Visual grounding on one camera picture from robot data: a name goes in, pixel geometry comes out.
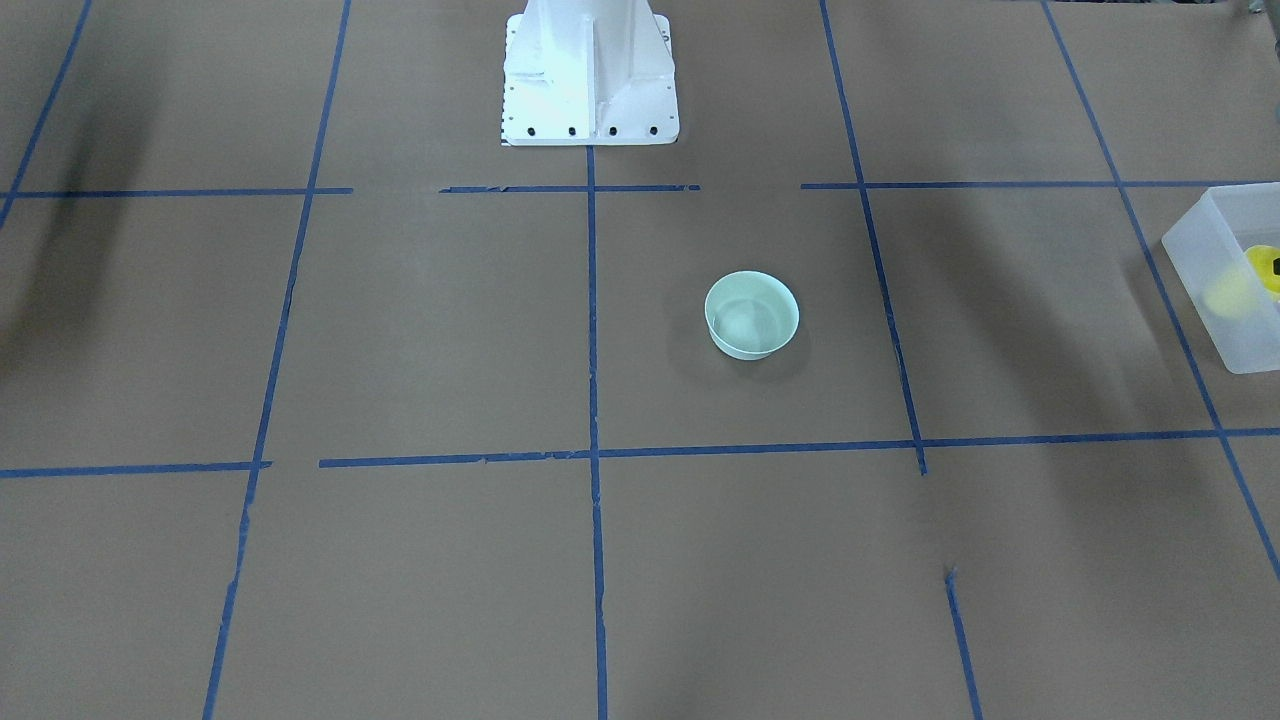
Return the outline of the yellow plastic cup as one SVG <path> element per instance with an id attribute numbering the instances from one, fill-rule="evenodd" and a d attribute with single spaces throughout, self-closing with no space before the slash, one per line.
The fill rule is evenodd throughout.
<path id="1" fill-rule="evenodd" d="M 1210 283 L 1203 300 L 1213 316 L 1239 322 L 1277 310 L 1279 247 L 1257 243 L 1244 250 L 1248 272 L 1231 269 Z"/>

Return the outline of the clear plastic storage box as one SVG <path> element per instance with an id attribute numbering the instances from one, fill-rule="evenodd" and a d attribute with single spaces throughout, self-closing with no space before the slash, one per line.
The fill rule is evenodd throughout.
<path id="1" fill-rule="evenodd" d="M 1276 182 L 1210 187 L 1162 237 L 1222 364 L 1235 374 L 1277 370 L 1279 305 L 1234 322 L 1213 316 L 1203 295 L 1226 272 L 1248 272 L 1244 250 L 1257 243 L 1279 247 Z"/>

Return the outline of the mint green bowl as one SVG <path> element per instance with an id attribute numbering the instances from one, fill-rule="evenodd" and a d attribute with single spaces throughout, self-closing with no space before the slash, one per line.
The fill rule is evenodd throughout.
<path id="1" fill-rule="evenodd" d="M 713 345 L 739 361 L 762 360 L 788 345 L 801 319 L 791 288 L 755 270 L 721 277 L 707 291 L 703 307 Z"/>

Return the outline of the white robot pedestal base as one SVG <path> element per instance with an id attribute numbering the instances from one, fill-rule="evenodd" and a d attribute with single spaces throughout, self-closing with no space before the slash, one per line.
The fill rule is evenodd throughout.
<path id="1" fill-rule="evenodd" d="M 506 20 L 504 146 L 654 146 L 681 132 L 669 19 L 648 1 L 529 1 Z"/>

